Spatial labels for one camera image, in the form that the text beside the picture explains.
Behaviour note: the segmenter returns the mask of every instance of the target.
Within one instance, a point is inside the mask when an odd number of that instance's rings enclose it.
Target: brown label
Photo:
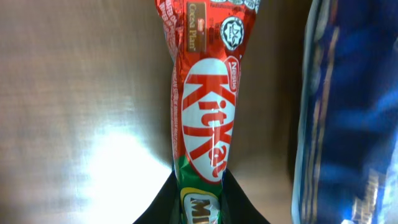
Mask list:
[[[187,3],[187,51],[206,51],[206,4]]]

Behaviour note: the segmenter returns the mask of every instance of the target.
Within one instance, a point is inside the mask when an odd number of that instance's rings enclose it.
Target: table surface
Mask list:
[[[290,223],[292,94],[308,2],[263,1],[229,168]],[[132,223],[170,173],[172,61],[150,0],[0,0],[0,221]]]

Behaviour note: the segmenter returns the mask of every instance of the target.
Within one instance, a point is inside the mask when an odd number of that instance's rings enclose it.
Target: candy wrapper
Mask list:
[[[174,61],[172,143],[184,223],[221,223],[243,57],[260,0],[155,0]]]
[[[398,1],[314,0],[292,217],[398,223]]]

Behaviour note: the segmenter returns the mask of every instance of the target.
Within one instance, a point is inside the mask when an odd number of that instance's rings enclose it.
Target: wooden table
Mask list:
[[[272,223],[309,1],[263,0],[229,168]],[[132,223],[170,172],[172,61],[150,0],[0,0],[0,222]]]

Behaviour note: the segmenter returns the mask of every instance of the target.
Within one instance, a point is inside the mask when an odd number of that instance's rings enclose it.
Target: halal logo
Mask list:
[[[228,50],[235,50],[243,42],[244,27],[240,18],[231,16],[221,25],[221,38]]]

